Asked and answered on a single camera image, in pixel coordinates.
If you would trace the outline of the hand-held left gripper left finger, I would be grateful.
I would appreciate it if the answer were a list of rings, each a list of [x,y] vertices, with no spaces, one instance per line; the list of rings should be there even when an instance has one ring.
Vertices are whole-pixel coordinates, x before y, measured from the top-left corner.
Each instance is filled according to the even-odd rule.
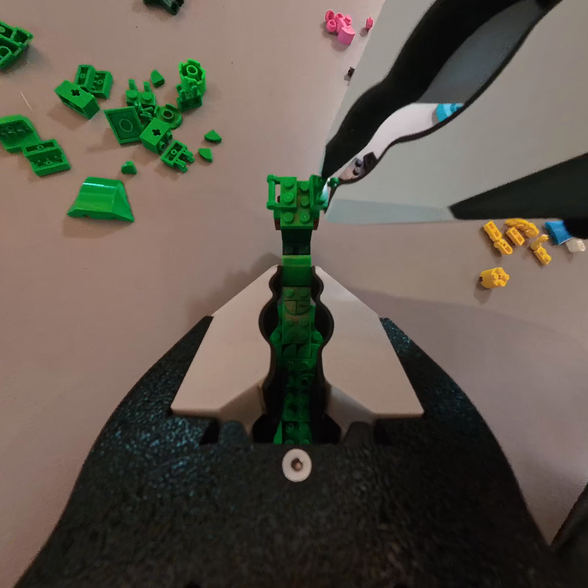
[[[175,415],[239,422],[250,434],[265,409],[262,385],[270,371],[270,345],[259,316],[271,301],[271,266],[220,307],[171,403]]]

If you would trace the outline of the large green curved slope brick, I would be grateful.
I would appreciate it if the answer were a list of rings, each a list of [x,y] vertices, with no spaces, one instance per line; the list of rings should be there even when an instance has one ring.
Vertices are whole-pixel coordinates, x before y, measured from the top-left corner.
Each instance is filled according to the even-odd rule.
[[[135,221],[124,183],[118,179],[92,176],[82,183],[67,215],[130,223]]]

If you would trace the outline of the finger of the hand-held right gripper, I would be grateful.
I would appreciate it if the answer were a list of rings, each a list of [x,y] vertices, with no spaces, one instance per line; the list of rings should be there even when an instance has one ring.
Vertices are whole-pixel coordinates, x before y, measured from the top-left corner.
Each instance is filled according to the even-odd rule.
[[[326,144],[321,174],[333,176],[368,146],[395,112],[415,103],[462,103],[497,75],[542,17],[542,1],[385,1]]]
[[[431,2],[401,18],[414,23]],[[457,220],[453,204],[587,154],[587,1],[542,1],[481,92],[441,123],[437,104],[386,119],[355,157],[373,152],[378,163],[332,188],[329,221]]]

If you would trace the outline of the blue slope brick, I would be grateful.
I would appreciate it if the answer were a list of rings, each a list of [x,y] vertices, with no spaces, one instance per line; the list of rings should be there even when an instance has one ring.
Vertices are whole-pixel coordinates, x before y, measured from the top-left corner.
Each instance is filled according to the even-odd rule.
[[[563,220],[546,221],[544,227],[554,245],[562,245],[574,238]]]

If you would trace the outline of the small dark grey clip brick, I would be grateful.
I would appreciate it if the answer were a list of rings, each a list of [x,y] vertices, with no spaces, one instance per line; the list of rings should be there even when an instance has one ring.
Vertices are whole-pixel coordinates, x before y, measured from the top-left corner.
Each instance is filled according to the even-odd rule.
[[[363,157],[354,158],[341,172],[339,179],[342,182],[356,181],[369,173],[378,163],[378,158],[373,152],[366,153]]]

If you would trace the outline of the pile of yellow bricks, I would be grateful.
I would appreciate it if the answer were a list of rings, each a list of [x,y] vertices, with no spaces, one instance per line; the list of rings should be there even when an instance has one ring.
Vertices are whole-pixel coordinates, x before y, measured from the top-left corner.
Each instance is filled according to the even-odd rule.
[[[489,220],[481,227],[481,230],[501,255],[512,254],[514,247],[527,246],[542,266],[547,266],[552,261],[545,247],[548,235],[541,233],[531,221],[523,218],[509,218],[504,221],[504,230],[501,230],[495,221]]]

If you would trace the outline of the pile of loose green bricks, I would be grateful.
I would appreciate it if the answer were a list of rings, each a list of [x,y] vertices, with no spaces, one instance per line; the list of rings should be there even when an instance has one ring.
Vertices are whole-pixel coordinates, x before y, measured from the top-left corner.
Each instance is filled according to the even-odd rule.
[[[165,84],[165,79],[153,70],[150,81],[144,82],[143,90],[129,79],[125,107],[107,109],[104,114],[120,145],[140,142],[159,155],[167,166],[186,171],[187,163],[194,161],[194,155],[185,144],[173,140],[172,131],[182,124],[184,112],[202,106],[207,89],[206,70],[193,59],[180,62],[178,70],[180,83],[176,85],[175,105],[157,104],[152,88]],[[64,80],[55,88],[55,94],[62,104],[90,120],[100,111],[98,99],[110,97],[112,83],[110,71],[81,64],[75,80]],[[44,177],[70,169],[59,143],[54,139],[43,141],[24,115],[1,118],[1,146],[9,153],[22,153],[36,176]]]

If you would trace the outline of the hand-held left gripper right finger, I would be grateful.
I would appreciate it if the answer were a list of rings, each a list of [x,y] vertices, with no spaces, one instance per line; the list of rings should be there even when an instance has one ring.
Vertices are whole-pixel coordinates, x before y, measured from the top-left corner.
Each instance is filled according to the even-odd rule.
[[[375,311],[316,268],[334,322],[322,351],[326,414],[345,436],[353,423],[422,417],[423,408]]]

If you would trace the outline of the cluster of small pink bricks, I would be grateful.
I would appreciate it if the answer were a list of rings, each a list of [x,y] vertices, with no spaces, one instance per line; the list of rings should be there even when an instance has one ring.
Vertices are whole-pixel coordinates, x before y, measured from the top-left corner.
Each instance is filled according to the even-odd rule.
[[[325,13],[325,29],[328,34],[336,36],[338,42],[349,46],[354,37],[352,17],[349,14],[327,10]]]

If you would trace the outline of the green brick tree model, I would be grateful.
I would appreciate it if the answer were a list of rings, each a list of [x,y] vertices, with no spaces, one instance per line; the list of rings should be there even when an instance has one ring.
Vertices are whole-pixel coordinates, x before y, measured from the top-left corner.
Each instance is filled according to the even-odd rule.
[[[334,321],[321,300],[324,285],[311,256],[312,233],[327,206],[326,180],[269,175],[267,182],[267,208],[281,233],[282,257],[269,282],[272,298],[259,317],[270,371],[254,437],[293,447],[335,442],[340,429],[326,415],[322,361]]]

